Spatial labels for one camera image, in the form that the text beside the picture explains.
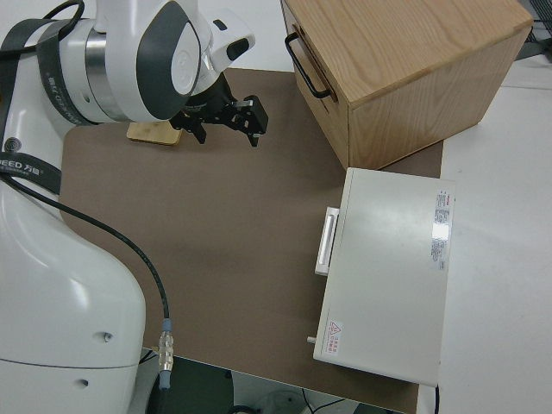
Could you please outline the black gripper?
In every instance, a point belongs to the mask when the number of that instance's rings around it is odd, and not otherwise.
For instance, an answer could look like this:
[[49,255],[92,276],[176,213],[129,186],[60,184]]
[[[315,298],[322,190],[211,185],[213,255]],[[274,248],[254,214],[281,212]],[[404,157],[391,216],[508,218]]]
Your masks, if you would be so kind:
[[225,75],[220,74],[205,91],[190,96],[169,122],[174,129],[189,130],[201,145],[205,144],[207,135],[202,124],[208,123],[239,130],[247,136],[252,147],[258,147],[260,136],[267,131],[268,115],[255,95],[237,101]]

